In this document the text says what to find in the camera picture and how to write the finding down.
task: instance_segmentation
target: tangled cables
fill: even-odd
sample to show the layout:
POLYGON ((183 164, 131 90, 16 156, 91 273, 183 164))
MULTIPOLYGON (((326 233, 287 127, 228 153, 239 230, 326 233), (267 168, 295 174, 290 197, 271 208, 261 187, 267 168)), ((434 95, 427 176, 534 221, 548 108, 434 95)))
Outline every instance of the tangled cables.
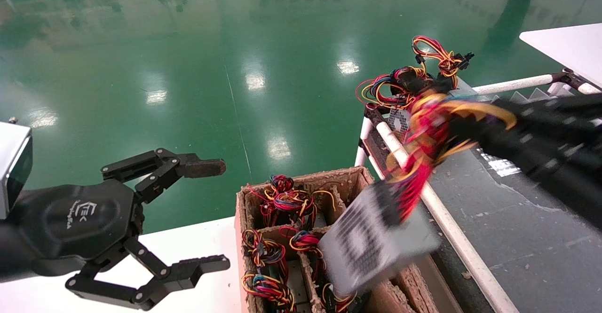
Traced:
POLYGON ((273 277, 262 274, 248 273, 243 276, 241 283, 245 291, 252 296, 269 300, 277 311, 295 312, 295 298, 285 283, 273 277))
POLYGON ((315 195, 319 193, 328 194, 335 208, 334 196, 329 191, 318 190, 309 193, 303 189, 294 189, 293 180, 283 174, 271 176, 269 188, 264 190, 263 196, 254 191, 250 185, 248 186, 254 195, 263 200, 261 214, 267 227, 275 226, 282 213, 288 214, 289 220, 293 223, 299 220, 303 227, 308 229, 313 227, 318 213, 315 195))
POLYGON ((335 299, 335 312, 336 313, 343 313, 343 312, 345 312, 347 310, 347 308, 353 302, 353 300, 355 300, 355 296, 357 296, 357 293, 353 294, 352 296, 347 296, 347 297, 344 297, 344 298, 340 298, 340 297, 337 296, 337 294, 334 293, 334 291, 333 291, 333 285, 331 283, 327 283, 327 284, 324 285, 324 287, 322 287, 322 305, 324 307, 326 307, 326 305, 327 305, 327 298, 326 298, 327 295, 334 296, 334 299, 335 299))
POLYGON ((355 88, 357 99, 371 108, 381 106, 394 110, 408 109, 425 88, 434 85, 442 86, 444 90, 457 88, 458 71, 468 67, 468 61, 474 56, 472 53, 462 56, 454 54, 453 51, 447 52, 441 43, 423 35, 417 35, 412 39, 412 49, 420 67, 406 66, 390 74, 365 80, 355 88), (421 50, 419 47, 421 44, 426 45, 430 51, 421 50), (427 73, 424 58, 439 61, 440 74, 436 79, 427 73), (391 96, 385 96, 381 92, 383 86, 390 86, 391 96))
POLYGON ((273 240, 264 239, 263 235, 254 229, 243 232, 243 244, 246 253, 251 256, 258 268, 269 264, 277 264, 280 270, 280 280, 288 281, 288 266, 286 265, 284 246, 273 240))
POLYGON ((398 183, 401 191, 399 210, 402 221, 409 217, 419 203, 420 192, 433 168, 450 155, 475 145, 468 140, 454 142, 454 138, 448 137, 448 122, 452 116, 474 116, 477 120, 494 117, 503 121, 506 129, 516 124, 514 114, 491 104, 450 99, 439 93, 425 94, 412 108, 412 135, 406 145, 409 157, 405 166, 396 165, 394 152, 387 157, 387 167, 391 174, 389 182, 398 183))
POLYGON ((316 263, 314 268, 312 268, 311 273, 311 278, 315 281, 318 279, 318 274, 323 274, 325 272, 324 255, 318 248, 320 238, 306 230, 298 230, 290 226, 280 227, 279 229, 280 235, 286 238, 289 237, 290 231, 294 232, 294 235, 291 236, 289 240, 291 248, 295 251, 312 253, 316 258, 316 263))

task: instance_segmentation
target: metal frame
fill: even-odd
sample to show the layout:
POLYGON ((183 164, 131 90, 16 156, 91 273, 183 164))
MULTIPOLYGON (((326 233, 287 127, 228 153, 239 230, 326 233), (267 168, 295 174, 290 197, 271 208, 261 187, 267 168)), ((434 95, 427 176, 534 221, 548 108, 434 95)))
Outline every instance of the metal frame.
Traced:
POLYGON ((599 88, 591 82, 588 82, 571 69, 564 69, 562 72, 553 73, 551 75, 541 75, 517 80, 509 80, 507 82, 488 84, 485 86, 478 86, 472 88, 472 90, 474 90, 479 95, 484 95, 520 90, 521 88, 535 87, 554 83, 561 83, 564 86, 565 90, 574 88, 575 90, 578 90, 583 94, 602 93, 602 88, 599 88))
MULTIPOLYGON (((602 93, 602 88, 587 82, 587 80, 583 79, 572 70, 564 69, 563 72, 560 73, 510 80, 476 88, 471 88, 460 79, 458 89, 452 90, 450 94, 452 96, 478 96, 509 92, 547 84, 551 84, 548 93, 552 94, 552 96, 559 96, 561 95, 559 92, 565 92, 572 88, 583 94, 602 93)), ((359 136, 359 146, 355 157, 355 166, 364 165, 366 157, 368 157, 368 160, 376 170, 379 178, 383 180, 384 174, 376 164, 374 157, 369 154, 370 150, 368 150, 367 139, 374 128, 376 128, 378 135, 382 137, 387 148, 393 153, 393 156, 401 166, 405 165, 408 159, 408 152, 406 152, 386 122, 364 116, 359 136)), ((479 253, 477 253, 464 232, 462 232, 462 229, 458 226, 458 223, 456 223, 428 182, 421 192, 421 198, 443 231, 443 234, 445 234, 447 240, 449 240, 450 244, 455 249, 458 257, 460 257, 464 266, 466 266, 467 270, 472 275, 486 300, 488 300, 492 309, 496 313, 518 313, 518 309, 512 300, 510 300, 505 290, 498 283, 497 279, 495 279, 490 269, 479 256, 479 253)))
MULTIPOLYGON (((364 117, 360 135, 363 146, 366 146, 366 139, 368 138, 370 131, 374 130, 375 127, 378 134, 383 138, 387 148, 393 153, 397 162, 402 166, 405 165, 406 160, 408 159, 408 153, 386 122, 379 122, 374 126, 370 119, 364 117)), ((374 161, 374 158, 368 156, 363 148, 358 148, 357 150, 355 166, 364 165, 366 157, 368 157, 368 160, 372 163, 379 178, 381 178, 381 180, 384 179, 383 173, 376 164, 376 161, 374 161)), ((439 199, 428 183, 421 193, 421 198, 443 231, 443 234, 447 237, 447 240, 449 240, 456 250, 456 253, 466 266, 467 270, 472 274, 473 279, 477 285, 479 285, 481 292, 483 292, 483 295, 494 311, 496 313, 518 313, 518 309, 514 306, 512 300, 510 300, 506 292, 499 285, 497 279, 495 279, 490 269, 479 256, 479 253, 477 253, 468 238, 466 238, 466 235, 462 232, 458 223, 456 223, 452 215, 447 211, 443 202, 441 202, 441 199, 439 199)))

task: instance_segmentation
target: green epoxy floor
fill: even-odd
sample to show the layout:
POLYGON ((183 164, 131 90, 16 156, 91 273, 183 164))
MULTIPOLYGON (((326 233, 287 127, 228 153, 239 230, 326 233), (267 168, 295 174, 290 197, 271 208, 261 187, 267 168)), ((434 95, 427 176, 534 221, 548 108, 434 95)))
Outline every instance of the green epoxy floor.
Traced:
POLYGON ((239 187, 273 173, 352 165, 353 90, 413 64, 416 34, 475 52, 461 77, 479 86, 561 69, 520 32, 602 21, 602 0, 10 1, 0 118, 34 127, 27 188, 96 184, 158 147, 226 161, 149 204, 146 232, 234 215, 239 187))

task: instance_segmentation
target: cardboard compartment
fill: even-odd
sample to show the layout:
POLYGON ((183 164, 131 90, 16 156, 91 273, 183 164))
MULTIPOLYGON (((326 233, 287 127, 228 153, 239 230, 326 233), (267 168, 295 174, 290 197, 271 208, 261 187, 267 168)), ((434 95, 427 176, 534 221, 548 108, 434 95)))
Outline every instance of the cardboard compartment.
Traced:
MULTIPOLYGON (((329 227, 312 230, 311 233, 316 236, 322 237, 329 227)), ((312 281, 311 274, 313 268, 310 265, 309 258, 305 253, 299 253, 301 259, 301 267, 303 268, 303 276, 305 277, 305 283, 311 283, 312 286, 306 286, 308 288, 308 296, 310 296, 310 307, 312 313, 325 313, 322 307, 320 298, 322 293, 318 293, 316 288, 317 285, 312 281)), ((362 313, 417 313, 409 304, 407 296, 400 290, 396 285, 393 285, 390 281, 386 281, 374 288, 370 293, 370 298, 367 304, 364 306, 362 313)))
MULTIPOLYGON (((369 184, 374 181, 365 167, 353 167, 351 169, 336 170, 331 172, 320 172, 293 178, 295 186, 305 185, 309 192, 318 189, 330 191, 335 197, 335 208, 333 201, 327 194, 316 194, 318 212, 324 214, 327 225, 331 225, 346 209, 346 205, 369 184)), ((268 187, 267 183, 253 186, 253 191, 263 195, 268 187)), ((316 285, 311 280, 312 268, 307 255, 297 253, 288 245, 289 238, 281 236, 278 227, 265 227, 263 224, 260 205, 262 200, 254 195, 250 187, 243 187, 237 193, 236 219, 237 244, 239 246, 239 275, 242 277, 246 272, 254 272, 256 269, 249 257, 244 257, 241 244, 241 234, 245 229, 258 229, 266 239, 272 239, 286 247, 285 258, 289 264, 290 278, 295 272, 296 262, 301 266, 303 277, 303 288, 308 303, 297 305, 300 313, 325 313, 322 308, 321 295, 316 292, 316 285)), ((316 228, 312 233, 321 236, 329 229, 327 227, 316 228)), ((303 297, 298 293, 298 286, 290 286, 295 298, 303 297)), ((247 295, 241 288, 241 302, 243 313, 265 313, 264 300, 247 295)), ((385 281, 372 290, 370 299, 363 309, 364 313, 438 313, 430 292, 422 278, 420 271, 415 265, 411 265, 393 279, 385 281)))
MULTIPOLYGON (((333 200, 327 193, 315 193, 316 206, 325 218, 325 223, 331 225, 345 210, 345 203, 355 198, 364 187, 371 184, 374 178, 365 167, 352 167, 329 172, 319 172, 293 178, 294 186, 302 185, 310 193, 318 190, 330 191, 335 197, 333 200)), ((255 229, 265 228, 261 205, 265 196, 264 191, 269 188, 269 183, 247 186, 237 193, 237 215, 247 227, 255 229)))
MULTIPOLYGON (((303 185, 309 192, 325 189, 333 194, 335 198, 334 207, 333 200, 327 193, 317 193, 315 197, 318 212, 321 212, 324 215, 327 225, 331 225, 346 209, 345 203, 349 203, 350 200, 364 189, 364 187, 372 183, 374 178, 372 178, 365 167, 352 167, 351 169, 309 174, 307 176, 293 178, 293 181, 295 186, 303 185)), ((247 186, 241 188, 241 191, 237 193, 235 226, 237 231, 236 240, 239 246, 239 276, 242 277, 247 272, 255 272, 256 270, 250 257, 244 256, 241 236, 242 232, 246 229, 257 229, 263 234, 265 239, 272 239, 286 247, 285 258, 287 261, 291 261, 292 264, 294 264, 294 261, 299 261, 302 276, 305 279, 305 294, 308 296, 309 303, 308 305, 300 305, 297 308, 303 311, 309 307, 313 313, 317 313, 318 311, 316 310, 318 308, 321 309, 322 304, 320 303, 320 297, 317 295, 312 281, 310 281, 311 269, 309 267, 309 259, 307 259, 307 256, 303 253, 297 254, 290 248, 288 245, 289 238, 281 236, 279 233, 280 227, 265 227, 263 223, 260 211, 263 200, 256 194, 263 196, 263 192, 267 187, 269 187, 268 183, 255 185, 253 187, 247 186)), ((327 231, 327 227, 316 229, 315 233, 323 234, 325 231, 327 231)), ((289 265, 289 273, 291 272, 294 272, 294 270, 292 270, 289 265)), ((240 292, 243 313, 265 313, 264 300, 247 295, 242 287, 240 288, 240 292)))

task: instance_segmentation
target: floor line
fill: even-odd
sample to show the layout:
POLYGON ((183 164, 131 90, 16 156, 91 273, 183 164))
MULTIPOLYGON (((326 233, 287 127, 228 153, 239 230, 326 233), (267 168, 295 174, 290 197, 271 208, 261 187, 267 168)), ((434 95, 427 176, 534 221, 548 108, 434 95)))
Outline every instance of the floor line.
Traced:
POLYGON ((251 184, 253 184, 253 173, 251 172, 251 164, 249 163, 249 155, 247 154, 247 146, 245 145, 245 138, 243 138, 243 129, 240 126, 240 119, 238 118, 238 110, 236 108, 236 101, 234 101, 234 91, 232 90, 232 83, 230 83, 230 75, 228 75, 228 67, 224 64, 226 69, 226 77, 228 78, 228 86, 230 86, 230 94, 232 95, 232 105, 234 105, 234 115, 236 116, 236 123, 238 125, 238 133, 240 133, 240 141, 243 142, 243 150, 245 150, 245 157, 247 158, 247 167, 249 167, 249 176, 251 178, 251 184))

